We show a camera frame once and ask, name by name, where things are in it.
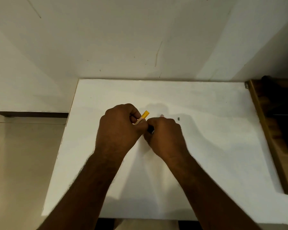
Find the table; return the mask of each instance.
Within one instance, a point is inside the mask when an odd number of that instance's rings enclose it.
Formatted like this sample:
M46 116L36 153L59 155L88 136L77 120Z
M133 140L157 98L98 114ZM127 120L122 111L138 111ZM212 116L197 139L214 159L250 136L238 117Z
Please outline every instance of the table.
M42 215L51 212L94 151L100 117L122 103L148 110L148 117L175 119L193 157L251 218L288 224L288 195L250 94L233 82L80 79ZM100 217L196 220L178 182L143 137L125 157Z

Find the floor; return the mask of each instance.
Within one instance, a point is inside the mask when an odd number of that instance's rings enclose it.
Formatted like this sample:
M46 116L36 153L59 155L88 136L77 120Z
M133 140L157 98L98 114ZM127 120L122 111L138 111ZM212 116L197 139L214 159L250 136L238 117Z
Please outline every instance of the floor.
M0 230L34 230L42 212L66 119L0 116ZM266 230L288 225L261 224ZM117 230L177 230L176 221L124 220Z

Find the yellow object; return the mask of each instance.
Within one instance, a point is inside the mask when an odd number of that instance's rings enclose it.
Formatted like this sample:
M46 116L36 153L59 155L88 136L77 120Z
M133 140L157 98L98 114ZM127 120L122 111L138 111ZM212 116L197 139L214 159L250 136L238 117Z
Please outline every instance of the yellow object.
M134 125L137 125L142 119L145 119L148 115L149 112L146 110Z

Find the white wall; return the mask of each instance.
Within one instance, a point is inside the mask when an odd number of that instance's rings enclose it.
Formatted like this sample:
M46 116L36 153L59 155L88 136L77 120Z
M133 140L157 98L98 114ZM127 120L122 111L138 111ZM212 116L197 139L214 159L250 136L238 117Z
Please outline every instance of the white wall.
M0 111L68 112L79 77L288 73L288 0L30 2L0 0Z

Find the person's left forearm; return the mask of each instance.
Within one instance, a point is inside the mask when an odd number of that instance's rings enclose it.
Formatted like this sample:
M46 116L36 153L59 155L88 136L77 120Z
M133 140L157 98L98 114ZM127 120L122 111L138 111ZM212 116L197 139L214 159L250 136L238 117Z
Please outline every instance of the person's left forearm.
M123 158L96 149L38 230L94 229L106 193Z

